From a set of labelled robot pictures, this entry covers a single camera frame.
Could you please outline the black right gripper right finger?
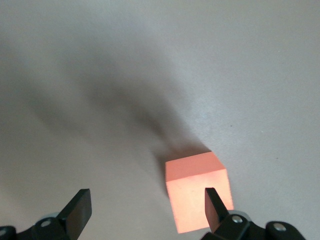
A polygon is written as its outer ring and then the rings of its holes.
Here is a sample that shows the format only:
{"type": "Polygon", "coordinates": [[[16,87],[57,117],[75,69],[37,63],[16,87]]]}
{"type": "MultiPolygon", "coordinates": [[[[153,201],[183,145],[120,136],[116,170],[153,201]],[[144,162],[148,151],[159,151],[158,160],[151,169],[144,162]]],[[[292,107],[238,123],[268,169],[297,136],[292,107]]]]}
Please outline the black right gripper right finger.
{"type": "Polygon", "coordinates": [[[306,240],[287,222],[269,221],[263,228],[242,212],[228,211],[213,187],[205,189],[204,207],[210,232],[201,240],[306,240]]]}

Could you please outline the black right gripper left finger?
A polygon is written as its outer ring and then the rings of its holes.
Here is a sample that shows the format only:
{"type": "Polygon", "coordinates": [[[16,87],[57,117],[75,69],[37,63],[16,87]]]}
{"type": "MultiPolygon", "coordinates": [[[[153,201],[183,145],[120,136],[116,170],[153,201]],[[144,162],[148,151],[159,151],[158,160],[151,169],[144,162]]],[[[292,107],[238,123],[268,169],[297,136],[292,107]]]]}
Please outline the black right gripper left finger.
{"type": "Polygon", "coordinates": [[[22,232],[0,226],[0,240],[78,240],[91,216],[91,191],[80,189],[55,217],[43,218],[22,232]]]}

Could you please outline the orange foam cube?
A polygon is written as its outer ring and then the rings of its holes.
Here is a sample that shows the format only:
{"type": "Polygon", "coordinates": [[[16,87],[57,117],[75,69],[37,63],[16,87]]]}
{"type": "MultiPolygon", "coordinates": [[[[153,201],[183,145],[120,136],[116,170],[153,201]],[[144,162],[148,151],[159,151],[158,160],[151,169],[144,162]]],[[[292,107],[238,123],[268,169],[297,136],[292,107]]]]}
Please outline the orange foam cube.
{"type": "Polygon", "coordinates": [[[234,209],[227,169],[212,151],[167,161],[165,184],[179,234],[209,227],[206,188],[215,188],[226,208],[234,209]]]}

